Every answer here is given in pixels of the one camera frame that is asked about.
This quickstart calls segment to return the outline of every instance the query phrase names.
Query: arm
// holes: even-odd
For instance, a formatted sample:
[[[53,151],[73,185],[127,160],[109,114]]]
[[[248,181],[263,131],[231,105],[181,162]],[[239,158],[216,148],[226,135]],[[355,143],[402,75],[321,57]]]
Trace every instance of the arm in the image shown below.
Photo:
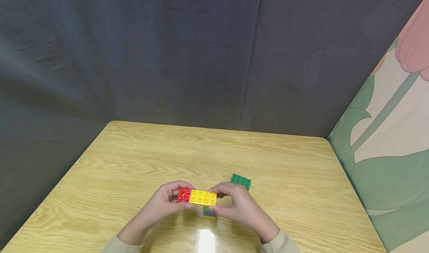
[[[195,189],[181,180],[161,185],[136,216],[110,239],[102,253],[139,253],[144,237],[159,220],[192,207],[190,203],[176,202],[179,188]]]
[[[299,253],[290,237],[280,230],[242,185],[222,182],[208,191],[217,193],[220,198],[231,197],[230,207],[215,205],[209,209],[254,231],[260,238],[262,253]]]

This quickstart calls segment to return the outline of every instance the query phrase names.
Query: yellow lego brick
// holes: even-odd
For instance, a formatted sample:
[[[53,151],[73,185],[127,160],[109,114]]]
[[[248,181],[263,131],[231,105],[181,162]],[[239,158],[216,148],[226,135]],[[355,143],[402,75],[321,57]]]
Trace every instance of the yellow lego brick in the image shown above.
[[[190,201],[196,205],[215,205],[217,194],[206,191],[192,190]]]
[[[216,220],[216,217],[204,216],[205,220]]]

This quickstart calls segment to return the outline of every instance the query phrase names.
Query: wooden table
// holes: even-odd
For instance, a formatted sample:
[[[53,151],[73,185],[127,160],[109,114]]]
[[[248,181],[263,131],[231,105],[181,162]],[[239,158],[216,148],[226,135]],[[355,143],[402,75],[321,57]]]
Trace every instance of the wooden table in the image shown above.
[[[2,253],[100,252],[162,183],[206,190],[233,172],[302,252],[386,252],[323,138],[113,121]],[[251,231],[201,215],[163,220],[142,252],[259,252]]]

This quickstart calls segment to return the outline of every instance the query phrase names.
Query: beige sleeve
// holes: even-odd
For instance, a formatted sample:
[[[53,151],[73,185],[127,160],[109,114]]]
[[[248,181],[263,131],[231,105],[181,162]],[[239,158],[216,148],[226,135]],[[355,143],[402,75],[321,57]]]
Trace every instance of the beige sleeve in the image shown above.
[[[140,253],[143,245],[130,246],[119,240],[118,236],[113,236],[107,242],[101,253]]]
[[[276,238],[266,244],[261,244],[261,253],[299,253],[292,239],[281,229]]]

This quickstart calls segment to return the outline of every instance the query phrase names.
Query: gray curtain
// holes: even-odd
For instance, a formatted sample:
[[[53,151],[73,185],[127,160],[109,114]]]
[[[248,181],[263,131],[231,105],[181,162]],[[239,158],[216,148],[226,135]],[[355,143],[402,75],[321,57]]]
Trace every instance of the gray curtain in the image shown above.
[[[326,137],[421,0],[0,0],[0,249],[111,120]]]

